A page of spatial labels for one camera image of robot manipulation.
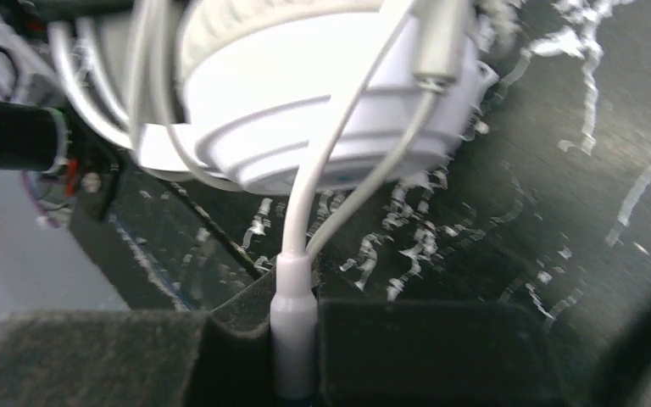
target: black cylinder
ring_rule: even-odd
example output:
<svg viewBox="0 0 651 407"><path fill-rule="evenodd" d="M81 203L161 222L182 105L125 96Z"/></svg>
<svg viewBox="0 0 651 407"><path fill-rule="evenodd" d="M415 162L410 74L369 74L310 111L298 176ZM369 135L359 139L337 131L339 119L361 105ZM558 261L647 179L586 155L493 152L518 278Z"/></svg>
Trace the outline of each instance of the black cylinder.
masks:
<svg viewBox="0 0 651 407"><path fill-rule="evenodd" d="M57 110L0 102L0 170L51 170L66 136Z"/></svg>

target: gray cable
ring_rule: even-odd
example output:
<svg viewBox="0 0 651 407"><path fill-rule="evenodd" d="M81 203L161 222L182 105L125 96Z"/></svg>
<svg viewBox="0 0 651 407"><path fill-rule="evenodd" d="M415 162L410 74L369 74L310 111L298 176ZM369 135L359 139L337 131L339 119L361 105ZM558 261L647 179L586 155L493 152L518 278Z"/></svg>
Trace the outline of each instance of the gray cable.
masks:
<svg viewBox="0 0 651 407"><path fill-rule="evenodd" d="M71 33L70 27L67 22L57 21L48 25L48 39L51 44L51 54L56 65L56 71L60 76L62 87L65 90L66 96L73 104L76 111L81 118L101 137L126 148L135 162L138 162L138 157L135 151L131 148L130 140L118 126L107 119L101 110L93 102L91 95L81 87L81 84L76 80L76 68L71 59ZM166 180L166 181L187 181L190 180L190 175L169 173L165 171L156 171L143 169L144 172L151 176Z"/></svg>
<svg viewBox="0 0 651 407"><path fill-rule="evenodd" d="M410 121L408 129L403 134L397 146L375 167L357 188L343 201L338 210L318 228L308 242L306 252L311 260L315 259L320 250L333 237L350 217L378 190L383 182L392 174L403 156L408 153L410 146L418 138L420 131L428 124L440 94L424 91L415 116Z"/></svg>
<svg viewBox="0 0 651 407"><path fill-rule="evenodd" d="M103 63L103 55L98 47L98 38L96 34L96 24L90 17L82 17L76 20L76 32L79 39L84 42L86 54L91 59L91 70L93 84L96 86L98 94L106 104L106 108L115 117L117 121L126 128L128 126L128 114L125 112L123 103L111 85L111 80L106 72Z"/></svg>
<svg viewBox="0 0 651 407"><path fill-rule="evenodd" d="M151 96L153 99L158 122L166 127L166 131L168 132L169 138L173 143L178 156L181 158L181 160L183 160L183 163L191 171L192 175L196 179L210 187L222 189L225 191L242 191L242 189L235 182L222 180L218 177L207 174L203 168L198 165L198 163L194 162L191 157L189 157L188 153L181 145L181 142L178 140L178 136L176 135L175 128L173 126L173 123L175 123L175 115L173 114L174 109L172 106L171 97L169 96L172 92L172 86L169 83L169 64L171 61L167 58L169 44L166 41L167 38L169 38L167 30L170 11L170 8L168 7L169 4L163 0L152 0L151 2L148 0L141 0L139 3L143 3L143 6L148 6L150 4L150 6L153 7L150 18L148 18L149 14L147 14L147 18L136 22L137 24L143 24L144 26L136 27L136 29L138 30L139 28L143 28L145 29L144 32L147 32L147 30L153 29L153 26L155 25L155 36L153 36L153 51L151 53L150 60L150 77L152 86ZM140 43L137 43L137 45L144 47L147 46L146 41L139 42ZM133 92L139 93L139 88L142 87L142 83L139 81L135 83L135 85L137 86L137 89ZM131 125L139 125L139 123L133 120L133 117L131 117Z"/></svg>

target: black foam padding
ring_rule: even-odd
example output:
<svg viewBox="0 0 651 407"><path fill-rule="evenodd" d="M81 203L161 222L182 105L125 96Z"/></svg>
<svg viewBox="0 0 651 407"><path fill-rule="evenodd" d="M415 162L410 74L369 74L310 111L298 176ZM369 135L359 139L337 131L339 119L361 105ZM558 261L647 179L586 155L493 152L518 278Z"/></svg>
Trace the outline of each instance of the black foam padding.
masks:
<svg viewBox="0 0 651 407"><path fill-rule="evenodd" d="M211 343L202 346L189 406L275 405L269 325L274 293L271 272L212 311L203 335Z"/></svg>
<svg viewBox="0 0 651 407"><path fill-rule="evenodd" d="M320 303L320 402L565 405L542 329L502 304Z"/></svg>
<svg viewBox="0 0 651 407"><path fill-rule="evenodd" d="M204 313L58 312L0 320L0 407L178 406Z"/></svg>
<svg viewBox="0 0 651 407"><path fill-rule="evenodd" d="M270 301L253 298L230 304L253 305L245 325L203 312L9 315L0 321L0 407L273 405Z"/></svg>

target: white headphone cable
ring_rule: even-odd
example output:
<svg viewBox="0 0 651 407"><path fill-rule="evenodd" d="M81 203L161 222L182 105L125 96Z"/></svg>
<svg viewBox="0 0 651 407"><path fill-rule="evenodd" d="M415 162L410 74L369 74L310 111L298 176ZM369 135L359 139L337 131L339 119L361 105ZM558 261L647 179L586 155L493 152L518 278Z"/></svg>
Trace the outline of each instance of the white headphone cable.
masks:
<svg viewBox="0 0 651 407"><path fill-rule="evenodd" d="M168 136L173 143L173 146L178 153L179 158L183 161L186 167L191 171L192 175L202 183L222 189L224 191L240 192L242 189L235 182L222 180L218 177L211 176L207 174L201 166L195 162L189 155L188 152L181 145L181 141L178 138L178 135L175 132L175 127L173 123L175 122L175 115L173 114L173 106L171 102L170 95L173 92L173 86L171 84L170 77L170 65L172 60L168 58L168 46L169 43L167 39L168 35L168 22L169 22L169 3L164 0L141 0L134 3L134 10L136 8L147 8L150 5L150 10L147 11L146 18L139 19L134 22L137 24L134 27L134 32L139 37L134 37L133 41L130 42L134 44L134 50L132 51L133 55L138 58L143 58L142 62L147 62L147 53L144 48L149 44L147 39L148 32L153 30L155 27L155 35L153 36L153 51L150 58L150 81L151 81L151 97L153 99L153 106L155 107L156 117L159 124L164 125ZM131 120L130 132L133 134L135 130L141 129L141 123L138 119L137 109L134 109L134 105L137 105L137 101L140 100L140 93L142 89L142 80L143 78L144 67L143 64L139 64L140 59L133 59L131 66L127 70L128 79L131 81L131 84L134 88L129 87L129 97L126 100L131 101L132 105L129 106L129 118Z"/></svg>
<svg viewBox="0 0 651 407"><path fill-rule="evenodd" d="M100 137L126 149L134 162L137 163L138 157L131 148L131 140L128 135L103 115L103 112L96 106L91 96L83 89L77 79L76 67L71 56L70 24L65 21L58 21L50 23L47 29L51 54L61 80L61 86L64 88L66 97L70 100L76 112ZM143 167L142 170L150 176L166 181L187 181L192 179L190 174L156 171Z"/></svg>

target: white cord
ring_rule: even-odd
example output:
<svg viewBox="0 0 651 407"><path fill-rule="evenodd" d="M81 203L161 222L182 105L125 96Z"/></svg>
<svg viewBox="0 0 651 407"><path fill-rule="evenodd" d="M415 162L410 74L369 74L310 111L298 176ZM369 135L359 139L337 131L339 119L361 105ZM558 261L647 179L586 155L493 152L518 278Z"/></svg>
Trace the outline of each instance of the white cord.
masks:
<svg viewBox="0 0 651 407"><path fill-rule="evenodd" d="M131 140L128 135L106 119L93 101L82 89L76 77L76 68L71 59L71 34L69 23L59 21L48 25L48 41L51 44L51 54L56 65L56 71L61 79L66 96L74 109L101 137L109 142L131 150Z"/></svg>
<svg viewBox="0 0 651 407"><path fill-rule="evenodd" d="M128 126L128 114L124 106L111 85L109 74L103 63L103 55L98 46L98 37L96 34L96 23L91 17L81 17L76 20L76 32L78 37L84 43L86 53L91 59L91 75L93 84L96 86L98 94L101 96L106 108L114 118L126 128Z"/></svg>
<svg viewBox="0 0 651 407"><path fill-rule="evenodd" d="M293 182L286 211L282 253L305 254L310 210L323 168L331 157L360 94L368 85L387 50L398 38L415 1L383 2L379 12L382 18L380 30L371 33L374 36L372 47L363 50L361 58L353 62L353 75L342 78L340 87L331 94L327 105L329 116L326 119L325 135L310 140Z"/></svg>
<svg viewBox="0 0 651 407"><path fill-rule="evenodd" d="M133 55L139 58L146 58L146 52L140 48L146 48L147 43L147 33L149 30L155 28L155 36L153 36L153 53L151 54L150 68L151 68L151 91L153 104L155 107L156 117L158 122L161 125L166 127L169 138L173 143L173 146L178 153L178 156L183 160L186 167L191 171L192 175L202 183L222 189L224 191L242 191L242 189L235 182L222 180L218 177L211 176L207 174L201 166L191 159L188 155L188 152L181 145L181 141L178 138L178 135L175 132L173 123L175 123L175 115L173 114L173 106L171 102L170 95L173 92L173 87L170 83L170 65L171 61L168 59L168 46L169 43L167 39L168 35L168 23L169 23L169 3L164 0L141 0L134 4L134 8L138 7L150 7L148 10L149 14L146 14L145 19L140 22L137 21L135 24L141 26L136 27L135 32L140 33L142 36L133 39L133 44L135 44L136 49L134 49ZM128 79L132 82L132 85L135 87L133 89L129 88L129 96L127 100L131 101L129 106L129 117L131 119L130 131L131 134L135 129L141 129L141 123L137 120L137 109L133 108L133 105L139 100L139 98L134 98L134 96L139 96L141 93L142 81L139 81L138 78L142 78L143 67L142 64L138 64L136 60L133 61L129 68Z"/></svg>
<svg viewBox="0 0 651 407"><path fill-rule="evenodd" d="M275 262L275 296L270 303L270 335L275 393L283 399L306 399L316 389L316 326L318 302L311 291L311 260L305 237L320 176L348 123L360 94L378 64L398 38L415 0L386 0L380 9L381 29L372 47L355 61L353 75L343 78L328 103L325 134L310 140L296 174Z"/></svg>
<svg viewBox="0 0 651 407"><path fill-rule="evenodd" d="M395 148L376 166L370 174L358 185L357 188L341 203L336 213L330 216L318 228L318 231L308 242L306 252L311 258L315 259L320 250L326 245L329 239L333 237L339 227L341 227L350 217L375 193L383 182L391 175L393 170L398 166L403 156L408 153L410 146L418 138L420 131L427 125L435 107L437 106L440 94L424 91L420 106L415 112L415 116L410 121L408 129L403 134L400 142Z"/></svg>

